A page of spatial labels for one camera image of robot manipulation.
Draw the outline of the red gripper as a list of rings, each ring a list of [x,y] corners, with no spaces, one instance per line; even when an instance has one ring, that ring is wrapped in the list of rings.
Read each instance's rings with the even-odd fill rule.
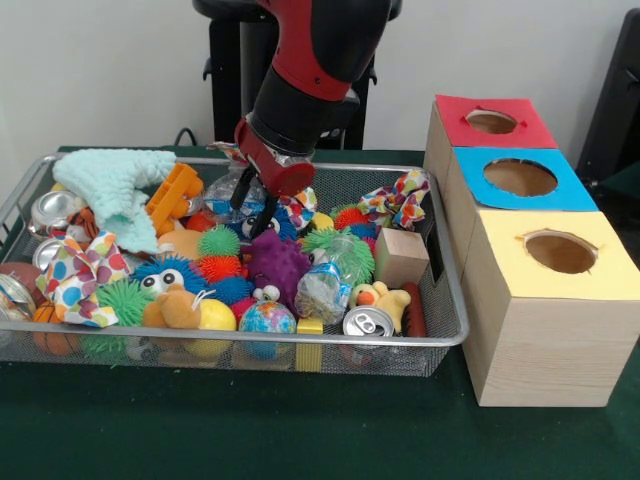
[[[231,207],[240,208],[244,203],[255,177],[255,170],[270,193],[250,230],[251,236],[259,236],[269,228],[276,212],[275,197],[295,196],[311,185],[315,173],[313,155],[282,153],[268,146],[253,131],[247,117],[240,120],[234,135],[242,156],[253,167],[247,167],[241,174],[230,199]]]

